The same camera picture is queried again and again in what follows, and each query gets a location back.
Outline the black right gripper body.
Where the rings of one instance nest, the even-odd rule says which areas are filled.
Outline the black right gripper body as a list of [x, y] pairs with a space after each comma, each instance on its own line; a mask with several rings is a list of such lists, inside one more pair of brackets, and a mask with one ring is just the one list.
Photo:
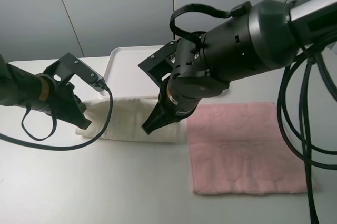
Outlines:
[[180, 121], [190, 116], [196, 109], [201, 98], [185, 97], [170, 87], [167, 77], [161, 84], [158, 96], [158, 109], [163, 121]]

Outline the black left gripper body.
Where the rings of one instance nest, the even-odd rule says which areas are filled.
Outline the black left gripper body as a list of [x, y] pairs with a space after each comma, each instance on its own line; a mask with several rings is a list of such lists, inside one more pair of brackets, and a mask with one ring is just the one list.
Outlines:
[[74, 94], [74, 85], [57, 81], [47, 74], [36, 74], [40, 80], [41, 91], [35, 110], [58, 119], [84, 119], [85, 105]]

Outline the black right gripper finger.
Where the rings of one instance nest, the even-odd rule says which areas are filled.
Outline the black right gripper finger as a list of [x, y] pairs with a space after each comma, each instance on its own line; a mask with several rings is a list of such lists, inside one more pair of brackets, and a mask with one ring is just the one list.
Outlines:
[[176, 123], [179, 118], [170, 114], [165, 106], [157, 102], [147, 120], [142, 124], [142, 129], [146, 134], [151, 134], [153, 131], [165, 127], [169, 124]]

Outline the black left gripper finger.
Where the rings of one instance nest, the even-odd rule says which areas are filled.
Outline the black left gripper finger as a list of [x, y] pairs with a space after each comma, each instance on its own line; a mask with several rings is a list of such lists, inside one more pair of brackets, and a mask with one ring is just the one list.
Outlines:
[[56, 109], [56, 117], [80, 129], [87, 129], [91, 121], [84, 116], [86, 109], [87, 107], [83, 103], [63, 105]]

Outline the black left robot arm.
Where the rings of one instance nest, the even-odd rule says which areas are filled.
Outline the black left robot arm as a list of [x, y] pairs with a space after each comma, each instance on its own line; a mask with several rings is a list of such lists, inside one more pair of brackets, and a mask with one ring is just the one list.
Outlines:
[[1, 105], [28, 107], [87, 129], [91, 121], [84, 116], [86, 106], [74, 94], [70, 83], [74, 75], [89, 84], [97, 80], [97, 74], [71, 53], [36, 75], [1, 61]]

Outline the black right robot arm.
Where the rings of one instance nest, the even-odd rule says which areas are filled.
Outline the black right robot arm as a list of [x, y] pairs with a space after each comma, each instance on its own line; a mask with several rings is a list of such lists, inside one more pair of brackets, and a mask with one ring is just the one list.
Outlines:
[[158, 103], [142, 124], [146, 133], [187, 118], [201, 99], [220, 95], [232, 81], [290, 65], [302, 45], [332, 43], [336, 31], [336, 0], [245, 2], [229, 12], [190, 4], [172, 19], [187, 12], [224, 23], [193, 33], [170, 23], [179, 39], [139, 64], [160, 89]]

